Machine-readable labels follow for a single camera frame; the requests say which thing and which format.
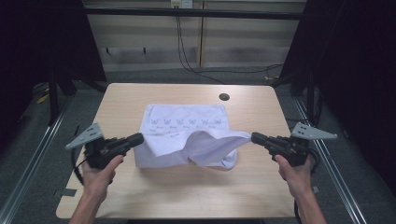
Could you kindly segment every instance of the wire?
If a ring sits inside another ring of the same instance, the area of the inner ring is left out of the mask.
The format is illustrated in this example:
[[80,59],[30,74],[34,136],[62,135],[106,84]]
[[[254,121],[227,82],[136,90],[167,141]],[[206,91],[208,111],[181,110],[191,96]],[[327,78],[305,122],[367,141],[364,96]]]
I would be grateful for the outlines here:
[[81,183],[81,185],[84,185],[84,180],[82,178],[81,173],[79,172],[78,167],[86,160],[82,161],[78,166],[76,166],[76,148],[72,148],[72,152],[71,152],[71,159],[72,159],[72,165],[73,165],[73,171],[77,177],[77,179],[79,180],[79,182]]
[[315,108],[316,113],[314,115],[314,120],[313,120],[313,126],[314,127],[318,127],[318,124],[319,124],[319,120],[320,120],[320,116],[321,116],[321,112],[322,112],[322,107],[323,107],[323,99],[324,99],[324,96],[321,93],[321,91],[319,91],[317,105],[316,105],[316,108]]
[[[182,58],[181,58],[180,44],[181,44],[181,51],[183,52],[184,61],[185,61],[186,64],[183,63],[183,60],[182,60]],[[181,34],[181,22],[180,22],[180,17],[177,17],[177,51],[178,51],[178,58],[179,58],[179,60],[180,60],[181,65],[184,67],[184,69],[186,69],[186,70],[189,71],[189,72],[194,73],[194,74],[197,75],[197,76],[206,77],[206,78],[212,79],[212,80],[214,80],[214,81],[216,81],[216,82],[218,82],[218,83],[224,84],[224,85],[225,85],[224,82],[222,82],[222,81],[220,81],[220,80],[218,80],[218,79],[215,79],[215,78],[213,78],[213,77],[208,77],[208,76],[202,75],[202,73],[254,74],[254,73],[263,73],[263,72],[265,72],[265,73],[267,74],[267,82],[266,82],[265,85],[267,85],[268,82],[269,82],[269,76],[270,76],[269,73],[268,73],[268,71],[270,71],[270,70],[272,70],[272,69],[275,69],[275,68],[277,68],[277,67],[283,65],[283,63],[280,63],[280,64],[271,64],[271,65],[267,66],[265,69],[255,70],[255,71],[232,71],[232,70],[205,70],[205,71],[196,71],[196,70],[194,70],[194,69],[190,66],[190,63],[189,63],[189,61],[188,61],[188,59],[187,59],[186,51],[185,51],[185,49],[184,49],[183,37],[182,37],[182,34]]]
[[308,153],[315,159],[314,165],[311,169],[311,175],[315,173],[317,170],[319,164],[320,164],[320,155],[318,152],[316,152],[314,149],[309,148]]
[[[194,71],[194,70],[192,69],[192,67],[191,67],[190,64],[189,64],[189,61],[187,60],[186,51],[184,50],[184,42],[183,42],[183,37],[182,37],[182,35],[181,35],[180,17],[176,17],[176,20],[177,20],[177,52],[178,52],[178,58],[179,58],[179,60],[180,60],[181,65],[182,65],[187,71],[192,72],[192,73],[194,73],[194,74],[197,75],[197,76],[206,77],[206,78],[209,78],[209,79],[211,79],[211,80],[214,80],[214,81],[216,81],[216,82],[218,82],[218,83],[220,83],[220,84],[225,85],[224,82],[222,82],[222,81],[220,81],[220,80],[218,80],[218,79],[215,79],[215,78],[213,78],[213,77],[204,76],[204,75],[199,74],[198,72],[196,72],[196,71]],[[183,63],[183,61],[181,60],[180,43],[181,43],[181,48],[182,48],[182,51],[183,51],[183,54],[184,54],[184,59],[185,59],[186,64],[187,64],[188,67],[186,67],[186,65],[185,65],[185,64]]]

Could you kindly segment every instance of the human hand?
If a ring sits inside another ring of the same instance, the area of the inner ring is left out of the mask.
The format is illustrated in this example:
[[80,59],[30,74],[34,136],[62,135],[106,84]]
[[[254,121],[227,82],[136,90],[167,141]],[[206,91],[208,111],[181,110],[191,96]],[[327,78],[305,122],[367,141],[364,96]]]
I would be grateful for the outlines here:
[[102,203],[107,196],[107,187],[116,175],[115,169],[123,162],[121,155],[113,158],[104,170],[91,168],[85,161],[82,163],[84,176],[83,195]]
[[275,159],[279,164],[279,174],[288,182],[291,196],[298,199],[307,193],[311,193],[311,160],[306,159],[305,164],[291,167],[289,162],[281,155]]
[[84,174],[84,192],[78,202],[76,211],[70,218],[71,224],[93,223],[101,203],[107,196],[107,187],[116,175],[116,168],[123,157],[116,156],[104,170],[91,168],[87,161],[82,163]]

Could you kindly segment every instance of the fabric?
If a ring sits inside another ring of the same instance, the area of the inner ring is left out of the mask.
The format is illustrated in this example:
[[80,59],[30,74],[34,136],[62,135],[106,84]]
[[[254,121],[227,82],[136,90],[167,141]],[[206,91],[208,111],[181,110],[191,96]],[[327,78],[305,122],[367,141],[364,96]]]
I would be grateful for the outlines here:
[[148,105],[140,130],[145,142],[134,148],[137,167],[161,168],[191,161],[231,169],[236,149],[250,134],[229,130],[223,105]]

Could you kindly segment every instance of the hand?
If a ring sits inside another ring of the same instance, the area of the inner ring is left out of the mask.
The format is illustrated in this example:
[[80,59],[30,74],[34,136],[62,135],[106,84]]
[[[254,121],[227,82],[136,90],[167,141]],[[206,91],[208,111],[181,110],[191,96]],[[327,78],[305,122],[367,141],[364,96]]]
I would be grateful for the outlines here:
[[69,223],[93,223],[101,203],[107,196],[107,187],[114,178],[116,168],[122,163],[123,157],[117,156],[111,160],[104,170],[90,167],[82,163],[84,192]]
[[290,194],[298,204],[301,221],[304,224],[325,224],[326,219],[311,188],[309,157],[304,165],[297,167],[291,167],[289,162],[280,155],[276,155],[275,160],[279,164],[279,174],[288,182]]
[[123,162],[121,155],[113,158],[104,170],[91,168],[87,162],[82,163],[84,194],[102,203],[107,196],[107,187],[116,175],[115,169]]
[[304,165],[297,167],[291,167],[289,162],[280,155],[276,155],[275,159],[279,164],[279,174],[288,182],[291,196],[297,199],[306,193],[312,192],[311,160],[309,157]]

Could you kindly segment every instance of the black pole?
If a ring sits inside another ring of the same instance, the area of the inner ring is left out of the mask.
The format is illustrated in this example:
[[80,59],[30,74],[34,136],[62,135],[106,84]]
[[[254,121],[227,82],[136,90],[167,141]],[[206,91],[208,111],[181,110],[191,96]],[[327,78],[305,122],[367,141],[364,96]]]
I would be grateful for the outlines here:
[[315,81],[312,71],[309,71],[308,87],[306,96],[306,107],[309,121],[316,126],[316,119],[314,114],[314,103],[315,103]]
[[38,7],[38,12],[84,13],[91,15],[136,15],[171,17],[209,17],[299,21],[303,18],[319,18],[327,15],[309,15],[295,12],[232,11],[213,9],[155,8],[155,7]]
[[58,85],[55,78],[53,69],[49,71],[49,104],[50,104],[50,118],[49,126],[58,118],[59,106],[58,106]]

